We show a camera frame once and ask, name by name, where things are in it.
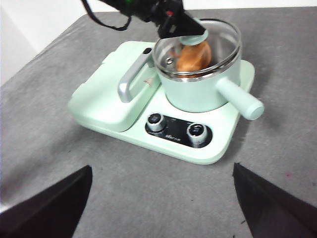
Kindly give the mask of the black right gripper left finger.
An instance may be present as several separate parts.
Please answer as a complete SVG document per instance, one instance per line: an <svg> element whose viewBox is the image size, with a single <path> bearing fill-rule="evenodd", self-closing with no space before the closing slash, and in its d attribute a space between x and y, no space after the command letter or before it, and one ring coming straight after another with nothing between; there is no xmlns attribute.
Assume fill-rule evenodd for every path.
<svg viewBox="0 0 317 238"><path fill-rule="evenodd" d="M86 207L93 180L86 165L0 215L2 238L70 238Z"/></svg>

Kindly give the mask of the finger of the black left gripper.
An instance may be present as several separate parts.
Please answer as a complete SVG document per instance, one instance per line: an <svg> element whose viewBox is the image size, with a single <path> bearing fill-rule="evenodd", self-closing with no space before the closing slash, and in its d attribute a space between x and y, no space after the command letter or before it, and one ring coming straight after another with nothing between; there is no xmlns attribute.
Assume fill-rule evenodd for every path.
<svg viewBox="0 0 317 238"><path fill-rule="evenodd" d="M203 35L205 28L186 12L166 11L158 21L158 35L161 39Z"/></svg>

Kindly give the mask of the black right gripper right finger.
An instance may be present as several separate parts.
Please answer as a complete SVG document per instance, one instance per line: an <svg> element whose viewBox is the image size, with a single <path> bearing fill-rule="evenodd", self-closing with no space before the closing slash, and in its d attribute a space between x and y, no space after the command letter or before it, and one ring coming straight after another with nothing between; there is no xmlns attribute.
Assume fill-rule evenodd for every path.
<svg viewBox="0 0 317 238"><path fill-rule="evenodd" d="M239 205L255 238L315 238L316 207L239 163L233 167Z"/></svg>

